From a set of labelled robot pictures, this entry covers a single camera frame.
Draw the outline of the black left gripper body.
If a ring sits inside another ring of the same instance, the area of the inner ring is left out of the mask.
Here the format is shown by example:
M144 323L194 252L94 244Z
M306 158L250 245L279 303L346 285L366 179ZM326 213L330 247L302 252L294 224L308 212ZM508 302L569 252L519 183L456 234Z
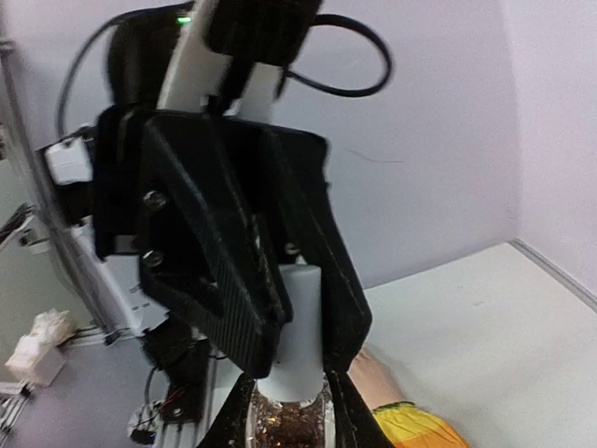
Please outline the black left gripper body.
M317 135L204 113L106 109L92 159L96 254L126 254L117 239L130 236L133 254L256 261L257 242L282 228L272 211L267 134Z

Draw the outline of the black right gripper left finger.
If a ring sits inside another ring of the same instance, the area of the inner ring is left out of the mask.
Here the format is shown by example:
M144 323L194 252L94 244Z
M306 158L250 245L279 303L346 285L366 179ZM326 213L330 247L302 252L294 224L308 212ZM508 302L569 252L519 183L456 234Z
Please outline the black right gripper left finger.
M200 448L244 448L246 422L255 381L242 373L230 390L227 399L215 417Z

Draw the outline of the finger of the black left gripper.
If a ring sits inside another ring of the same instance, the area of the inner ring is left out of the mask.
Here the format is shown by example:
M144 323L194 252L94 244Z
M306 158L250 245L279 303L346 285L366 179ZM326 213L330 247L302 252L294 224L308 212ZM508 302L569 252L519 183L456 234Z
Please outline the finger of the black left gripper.
M293 316L270 229L278 215L259 157L261 128L159 113L144 128L139 213L144 292L196 327L241 370L271 371Z
M326 140L267 134L265 166L290 241L322 273L322 338L327 370L347 371L372 323L364 290L333 216L325 176Z

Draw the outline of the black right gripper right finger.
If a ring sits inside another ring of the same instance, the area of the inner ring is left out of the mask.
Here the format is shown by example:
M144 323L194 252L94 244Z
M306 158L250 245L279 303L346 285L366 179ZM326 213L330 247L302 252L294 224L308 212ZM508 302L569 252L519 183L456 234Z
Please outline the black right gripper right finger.
M393 448L347 372L326 371L335 416L335 443L340 448Z

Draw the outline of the white nail polish cap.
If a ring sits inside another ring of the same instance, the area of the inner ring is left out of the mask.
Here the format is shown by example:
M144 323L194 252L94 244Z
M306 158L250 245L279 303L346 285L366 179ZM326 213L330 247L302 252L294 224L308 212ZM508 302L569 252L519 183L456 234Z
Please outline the white nail polish cap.
M257 382L257 389L272 401L309 401L324 384L321 269L295 264L280 271L293 317L282 328L270 375Z

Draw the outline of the clear glitter nail polish bottle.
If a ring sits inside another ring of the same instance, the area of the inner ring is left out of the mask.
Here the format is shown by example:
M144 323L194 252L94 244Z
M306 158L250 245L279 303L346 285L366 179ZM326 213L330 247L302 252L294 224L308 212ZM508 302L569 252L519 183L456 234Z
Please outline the clear glitter nail polish bottle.
M329 448L336 446L334 405L324 388L316 398L272 401L254 389L245 430L246 447Z

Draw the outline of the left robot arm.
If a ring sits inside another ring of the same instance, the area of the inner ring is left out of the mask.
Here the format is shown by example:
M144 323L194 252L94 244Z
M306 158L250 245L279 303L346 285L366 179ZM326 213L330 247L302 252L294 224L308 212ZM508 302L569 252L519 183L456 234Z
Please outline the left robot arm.
M326 139L122 106L81 135L90 180L58 186L59 208L165 309L141 338L184 417L201 417L215 348L263 396L329 388L342 423L362 419L347 371L371 312L331 211Z

